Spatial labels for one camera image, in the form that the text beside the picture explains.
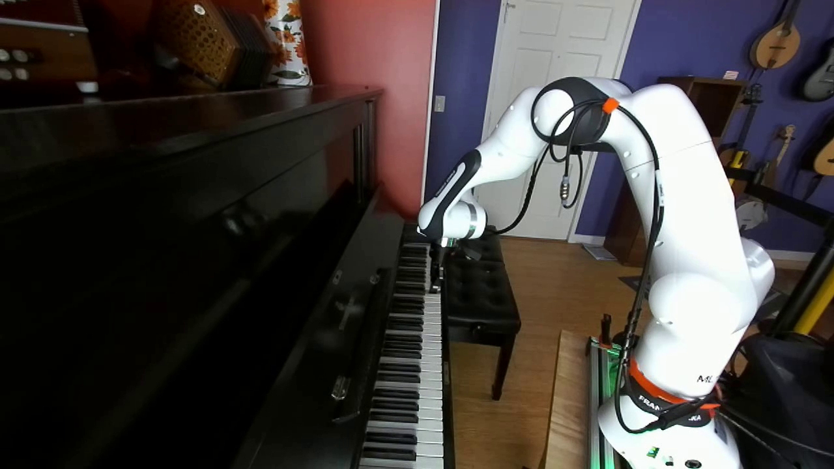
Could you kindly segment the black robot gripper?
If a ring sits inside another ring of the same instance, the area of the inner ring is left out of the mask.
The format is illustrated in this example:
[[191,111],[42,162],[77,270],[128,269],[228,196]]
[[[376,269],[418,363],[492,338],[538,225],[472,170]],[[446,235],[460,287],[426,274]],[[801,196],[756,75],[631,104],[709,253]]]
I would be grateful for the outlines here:
[[443,269],[446,269],[446,255],[449,255],[449,248],[443,243],[430,243],[430,257],[434,257],[434,291],[442,291],[443,290]]

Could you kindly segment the green metal robot base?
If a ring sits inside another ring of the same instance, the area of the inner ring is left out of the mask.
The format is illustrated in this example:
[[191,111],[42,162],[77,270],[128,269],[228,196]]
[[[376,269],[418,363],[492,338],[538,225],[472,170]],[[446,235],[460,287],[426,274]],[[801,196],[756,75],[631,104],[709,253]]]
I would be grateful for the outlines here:
[[618,390],[618,349],[589,338],[588,366],[588,469],[631,469],[598,424],[602,405]]

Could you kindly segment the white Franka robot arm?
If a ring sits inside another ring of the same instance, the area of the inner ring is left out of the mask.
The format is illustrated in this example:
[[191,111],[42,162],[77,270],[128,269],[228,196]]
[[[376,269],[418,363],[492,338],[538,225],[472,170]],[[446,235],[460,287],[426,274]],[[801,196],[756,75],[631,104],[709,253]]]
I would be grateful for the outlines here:
[[620,351],[598,428],[631,469],[743,469],[714,389],[775,282],[741,235],[736,196],[694,101],[672,84],[559,78],[508,108],[426,200],[418,233],[449,248],[485,233],[472,191],[526,173],[551,147],[610,148],[648,233],[653,321]]

